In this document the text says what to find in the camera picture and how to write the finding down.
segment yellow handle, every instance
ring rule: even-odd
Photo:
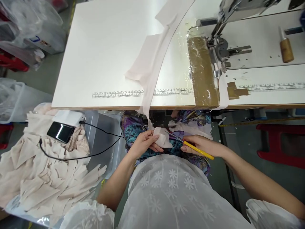
[[[197,147],[191,145],[190,143],[184,141],[183,144],[187,145],[188,147],[192,148],[193,150],[197,151],[198,153],[201,153],[203,156],[205,156],[205,157],[207,157],[207,158],[209,158],[209,159],[211,159],[211,160],[214,160],[214,157],[213,157],[213,156],[211,156],[211,155],[207,154],[206,152],[204,152],[204,151],[198,149]]]

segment black cable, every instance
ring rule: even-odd
[[[124,138],[124,137],[122,137],[122,134],[121,134],[121,136],[119,136],[119,135],[115,135],[115,134],[112,134],[112,133],[108,133],[108,132],[104,131],[104,130],[101,129],[101,128],[98,128],[98,127],[96,127],[96,126],[94,126],[94,125],[91,125],[91,124],[89,124],[89,123],[85,123],[84,121],[80,121],[79,124],[86,124],[86,125],[88,125],[88,126],[95,127],[96,129],[99,129],[99,130],[103,131],[103,132],[106,133],[106,134],[111,134],[111,135],[113,135],[113,136],[117,136],[117,137]]]
[[[122,132],[121,132],[121,135],[116,135],[116,136],[118,136],[119,139],[118,139],[115,143],[113,143],[111,146],[109,146],[107,149],[105,149],[103,152],[105,152],[105,151],[107,151],[108,149],[110,149],[111,147],[113,147],[113,146],[120,140],[120,138],[122,138]],[[100,155],[100,154],[103,153],[103,152],[100,152],[100,153],[98,153],[98,154],[94,154],[94,155],[86,156],[86,157],[79,157],[79,158],[60,159],[60,158],[56,158],[56,157],[52,157],[52,156],[50,156],[50,155],[47,155],[47,153],[44,151],[44,149],[42,148],[41,145],[42,145],[42,139],[40,138],[40,139],[39,139],[39,146],[40,146],[41,150],[43,151],[43,153],[44,153],[47,157],[53,158],[53,159],[56,159],[56,160],[59,160],[59,161],[72,161],[72,160],[85,159],[85,158],[97,156],[97,155]]]

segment white lace blouse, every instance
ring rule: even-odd
[[[246,229],[260,227],[260,216],[267,213],[280,214],[281,220],[293,223],[295,228],[302,227],[294,215],[273,204],[249,200],[247,207],[253,225],[212,189],[199,168],[182,158],[163,154],[136,167],[118,228]],[[270,222],[273,219],[270,215],[267,218]],[[86,201],[66,214],[60,228],[113,229],[113,222],[111,209]]]

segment brown tape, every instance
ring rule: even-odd
[[[219,90],[215,88],[211,58],[206,42],[201,37],[187,40],[191,75],[197,108],[219,107]]]
[[[249,95],[249,91],[247,88],[237,89],[235,82],[228,83],[228,94],[229,100],[239,99],[242,95]]]

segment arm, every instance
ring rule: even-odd
[[[136,160],[152,146],[154,151],[163,151],[154,143],[158,138],[159,135],[153,137],[152,130],[139,134],[132,147],[119,164],[118,168],[114,171],[112,176],[101,189],[97,197],[98,203],[106,205],[114,212],[116,211],[130,176],[133,173]]]
[[[278,205],[299,219],[305,219],[305,205],[302,202],[229,148],[198,135],[187,136],[185,140],[195,143],[196,147],[212,156],[222,157],[252,198]],[[187,146],[181,150],[198,154]]]

